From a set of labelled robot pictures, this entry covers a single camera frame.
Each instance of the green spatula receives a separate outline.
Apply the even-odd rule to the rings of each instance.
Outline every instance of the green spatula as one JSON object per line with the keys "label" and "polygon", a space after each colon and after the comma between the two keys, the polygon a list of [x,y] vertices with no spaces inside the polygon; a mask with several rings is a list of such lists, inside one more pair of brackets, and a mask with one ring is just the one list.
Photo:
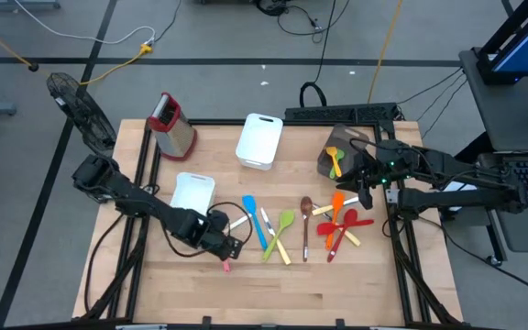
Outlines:
{"label": "green spatula", "polygon": [[281,236],[282,231],[286,227],[292,225],[292,221],[294,221],[294,211],[293,210],[282,211],[282,213],[280,214],[279,232],[276,233],[276,236],[274,236],[274,238],[268,245],[268,248],[266,249],[266,251],[264,252],[264,255],[262,256],[262,260],[267,261],[268,258],[270,258],[270,254],[272,253],[272,250],[274,250],[274,246],[276,246],[276,241],[279,240],[279,237]]}

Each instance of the blue spatula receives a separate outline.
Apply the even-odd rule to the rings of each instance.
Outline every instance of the blue spatula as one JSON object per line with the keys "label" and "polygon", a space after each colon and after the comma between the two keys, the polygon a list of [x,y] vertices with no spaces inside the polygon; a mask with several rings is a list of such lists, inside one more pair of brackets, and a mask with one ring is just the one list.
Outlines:
{"label": "blue spatula", "polygon": [[252,220],[254,220],[254,227],[258,233],[260,245],[262,246],[262,249],[266,251],[268,248],[268,243],[266,243],[266,238],[264,237],[264,233],[262,232],[262,228],[260,227],[260,223],[258,221],[258,216],[256,215],[256,199],[252,195],[244,195],[242,197],[242,203],[244,204],[244,207],[246,207],[246,210],[252,215]]}

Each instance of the box grater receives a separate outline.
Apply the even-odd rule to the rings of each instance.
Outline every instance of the box grater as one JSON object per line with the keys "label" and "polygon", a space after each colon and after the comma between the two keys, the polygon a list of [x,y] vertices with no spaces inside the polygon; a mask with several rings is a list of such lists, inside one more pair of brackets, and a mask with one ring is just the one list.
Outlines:
{"label": "box grater", "polygon": [[162,93],[154,112],[148,118],[160,152],[168,160],[186,160],[193,151],[197,131],[182,114],[181,106],[169,93]]}

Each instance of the orange spatula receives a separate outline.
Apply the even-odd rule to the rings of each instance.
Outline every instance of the orange spatula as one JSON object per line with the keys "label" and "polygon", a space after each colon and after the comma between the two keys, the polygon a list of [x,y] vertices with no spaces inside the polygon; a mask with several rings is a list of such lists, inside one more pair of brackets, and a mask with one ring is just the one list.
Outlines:
{"label": "orange spatula", "polygon": [[[339,211],[341,211],[342,207],[344,207],[344,202],[346,201],[346,196],[342,194],[341,192],[335,192],[334,193],[334,199],[332,201],[332,205],[334,206],[334,218],[331,221],[332,224],[336,224],[337,222],[337,216],[339,215]],[[325,248],[327,251],[331,249],[331,246],[334,243],[334,233],[331,233],[327,236],[327,240],[325,242]]]}

